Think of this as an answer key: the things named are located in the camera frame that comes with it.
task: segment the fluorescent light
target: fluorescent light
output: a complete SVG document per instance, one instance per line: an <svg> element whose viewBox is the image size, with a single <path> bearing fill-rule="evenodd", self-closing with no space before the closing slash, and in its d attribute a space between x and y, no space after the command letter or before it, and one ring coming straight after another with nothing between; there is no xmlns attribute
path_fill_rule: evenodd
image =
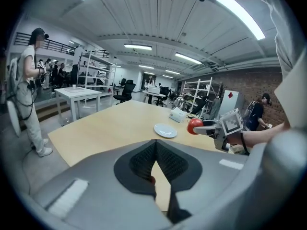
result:
<svg viewBox="0 0 307 230"><path fill-rule="evenodd" d="M254 34L257 40L265 38L260 27L257 25L255 20L250 16L250 14L235 0L217 0L225 7L231 10L239 19L249 28L249 30Z"/></svg>
<svg viewBox="0 0 307 230"><path fill-rule="evenodd" d="M174 74L178 74L178 75L180 75L180 73L178 73L178 72L169 71L169 70L165 70L165 71L170 72L170 73L174 73Z"/></svg>
<svg viewBox="0 0 307 230"><path fill-rule="evenodd" d="M191 57L182 55L182 54L180 54L180 53L176 53L175 56L178 56L178 57L180 57L180 58L187 59L187 60L192 61L192 62L194 62L194 63L196 63L196 64L199 64L199 65L202 64L200 61L195 60L195 59L193 59L193 58L191 58Z"/></svg>
<svg viewBox="0 0 307 230"><path fill-rule="evenodd" d="M154 69L153 67L147 67L147 66L141 66L141 65L139 65L139 67L144 67L144 68Z"/></svg>
<svg viewBox="0 0 307 230"><path fill-rule="evenodd" d="M138 49L152 50L151 46L145 46L145 45L125 44L124 46L126 48L138 48Z"/></svg>

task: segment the floor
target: floor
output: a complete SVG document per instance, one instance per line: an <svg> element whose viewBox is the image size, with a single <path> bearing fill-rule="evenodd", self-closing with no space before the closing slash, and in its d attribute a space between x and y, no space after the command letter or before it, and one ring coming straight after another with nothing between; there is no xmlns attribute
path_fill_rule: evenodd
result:
<svg viewBox="0 0 307 230"><path fill-rule="evenodd" d="M101 98L100 110L110 107L110 98ZM132 99L143 101L144 93L133 92ZM113 99L113 105L119 101ZM171 108L169 101L165 101L166 107ZM87 102L86 107L82 107L82 117L91 115L95 112L95 101ZM53 153L49 156L40 158L35 151L30 148L30 141L26 131L23 131L19 138L16 135L10 124L7 114L1 116L1 154L2 164L7 172L12 184L30 195L35 194L39 188L51 180L56 175L60 174L68 168L68 165L59 155L57 150L49 142L46 146L53 149ZM65 123L71 122L71 112L67 111L62 114ZM48 137L48 133L58 128L61 128L59 116L54 116L40 123L43 138Z"/></svg>

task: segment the desk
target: desk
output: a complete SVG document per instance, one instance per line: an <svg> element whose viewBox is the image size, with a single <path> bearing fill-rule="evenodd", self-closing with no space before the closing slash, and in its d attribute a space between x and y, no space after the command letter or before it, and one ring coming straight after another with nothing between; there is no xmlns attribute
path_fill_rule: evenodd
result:
<svg viewBox="0 0 307 230"><path fill-rule="evenodd" d="M81 117L80 116L80 100L83 100L83 99L97 98L96 110L97 110L97 112L99 112L99 101L100 101L100 95L101 95L100 91L95 91L95 90L89 90L89 89L81 88L81 89L84 89L84 91L69 92L69 91L67 91L65 89L66 88L55 89L54 90L56 92L58 113L59 113L59 118L60 118L60 122L61 122L62 126L63 126L63 119L62 119L61 108L60 108L60 105L59 105L59 97L60 96L62 96L67 101L67 103L70 104L70 106L71 106L71 115L72 115L73 121L77 120L76 110L75 110L75 101L78 102L78 116L79 116L79 118Z"/></svg>
<svg viewBox="0 0 307 230"><path fill-rule="evenodd" d="M187 131L188 118L183 123L177 123L169 118L169 114L170 109L130 100L52 131L49 137L69 166L103 151L145 140L164 139L153 130L157 123L177 130L177 136L171 141L218 151L212 138L191 135ZM167 211L170 184L157 163L153 166L152 175L156 179L156 202L161 210Z"/></svg>
<svg viewBox="0 0 307 230"><path fill-rule="evenodd" d="M160 93L159 93L159 94L155 94L155 93L151 93L151 92L148 92L148 91L145 91L145 90L143 90L143 93L149 95L149 97L148 97L148 104L151 104L151 103L152 103L153 96L165 97L164 94L160 94Z"/></svg>

